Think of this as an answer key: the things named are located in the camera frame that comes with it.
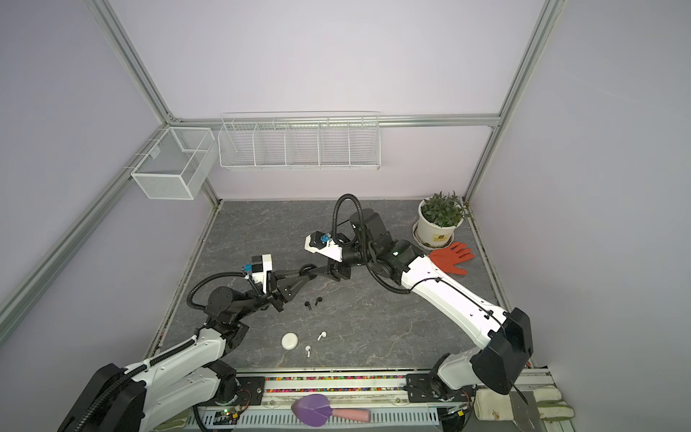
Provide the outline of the black earbud charging case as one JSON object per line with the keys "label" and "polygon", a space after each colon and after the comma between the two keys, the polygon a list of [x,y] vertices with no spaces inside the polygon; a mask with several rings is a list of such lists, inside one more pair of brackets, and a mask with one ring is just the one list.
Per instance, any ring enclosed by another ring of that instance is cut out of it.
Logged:
{"label": "black earbud charging case", "polygon": [[309,274],[311,273],[312,270],[315,270],[315,269],[317,269],[317,268],[318,268],[318,267],[317,267],[315,264],[309,263],[309,264],[303,265],[303,266],[300,268],[299,274],[300,274],[300,275],[309,275]]}

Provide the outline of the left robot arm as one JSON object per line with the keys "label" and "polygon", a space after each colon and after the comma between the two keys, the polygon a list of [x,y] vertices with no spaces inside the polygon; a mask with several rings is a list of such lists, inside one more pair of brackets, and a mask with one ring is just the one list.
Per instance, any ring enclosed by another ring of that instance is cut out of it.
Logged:
{"label": "left robot arm", "polygon": [[202,402],[235,401],[236,370],[223,356],[239,346],[246,316],[269,306],[282,311],[316,266],[295,271],[221,272],[196,284],[187,305],[206,320],[189,339],[141,362],[95,372],[60,425],[62,431],[149,431]]}

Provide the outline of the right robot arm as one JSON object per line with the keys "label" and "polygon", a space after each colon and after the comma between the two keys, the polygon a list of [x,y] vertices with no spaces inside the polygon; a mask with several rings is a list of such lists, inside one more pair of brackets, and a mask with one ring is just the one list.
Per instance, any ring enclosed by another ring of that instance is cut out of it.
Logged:
{"label": "right robot arm", "polygon": [[326,257],[326,273],[336,280],[347,279],[351,267],[362,266],[387,291],[418,295],[471,339],[472,349],[442,356],[430,371],[435,397],[449,400],[472,384],[502,395],[514,390],[534,354],[528,315],[482,299],[443,272],[422,249],[394,239],[381,216],[363,208],[356,196],[340,196],[330,230],[308,235],[304,248]]}

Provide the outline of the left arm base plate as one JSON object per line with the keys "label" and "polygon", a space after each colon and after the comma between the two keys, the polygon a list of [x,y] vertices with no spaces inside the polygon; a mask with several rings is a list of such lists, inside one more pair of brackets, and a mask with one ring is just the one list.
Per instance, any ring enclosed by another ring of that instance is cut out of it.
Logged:
{"label": "left arm base plate", "polygon": [[234,376],[224,379],[213,402],[219,406],[257,406],[265,393],[264,376]]}

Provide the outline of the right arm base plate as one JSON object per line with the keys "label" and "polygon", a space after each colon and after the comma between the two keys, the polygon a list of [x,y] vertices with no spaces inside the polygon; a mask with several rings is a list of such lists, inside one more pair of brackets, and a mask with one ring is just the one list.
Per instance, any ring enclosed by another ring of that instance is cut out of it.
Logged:
{"label": "right arm base plate", "polygon": [[407,374],[404,390],[412,403],[472,402],[477,392],[474,385],[453,390],[431,374]]}

